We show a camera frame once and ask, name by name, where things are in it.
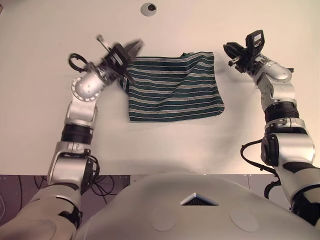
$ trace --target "white table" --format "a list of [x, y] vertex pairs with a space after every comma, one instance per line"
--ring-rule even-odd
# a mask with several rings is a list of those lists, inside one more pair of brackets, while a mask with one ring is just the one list
[[[92, 141], [102, 174], [189, 171], [257, 174], [240, 147], [264, 134], [260, 92], [253, 81], [228, 66], [226, 42], [245, 45], [263, 29], [263, 53], [295, 68], [293, 84], [301, 118], [320, 148], [319, 1], [154, 0], [157, 13], [145, 17], [145, 0], [0, 0], [0, 174], [44, 175], [64, 126], [70, 84], [78, 74], [67, 57], [79, 53], [98, 61], [112, 44], [142, 38], [141, 56], [178, 57], [213, 51], [220, 116], [175, 123], [132, 123], [128, 97], [117, 83], [99, 99]], [[260, 160], [260, 146], [247, 150]], [[319, 155], [315, 161], [320, 166]]]

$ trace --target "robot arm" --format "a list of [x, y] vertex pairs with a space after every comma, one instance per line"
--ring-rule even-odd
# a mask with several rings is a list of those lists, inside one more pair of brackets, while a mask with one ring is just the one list
[[[86, 74], [71, 84], [72, 101], [64, 120], [61, 140], [56, 144], [47, 175], [48, 186], [41, 189], [18, 215], [0, 227], [0, 239], [70, 240], [81, 224], [81, 194], [99, 175], [97, 158], [91, 155], [91, 140], [101, 91], [121, 76], [143, 45], [141, 40], [112, 48], [99, 35], [97, 40], [108, 51], [99, 65], [72, 53], [70, 66]], [[76, 66], [80, 59], [85, 67]]]
[[261, 92], [265, 134], [261, 159], [275, 169], [291, 211], [320, 228], [320, 169], [313, 166], [315, 145], [300, 119], [291, 84], [292, 68], [285, 68], [260, 52], [262, 30], [246, 37], [247, 48], [236, 42], [223, 46], [240, 73], [248, 73]]

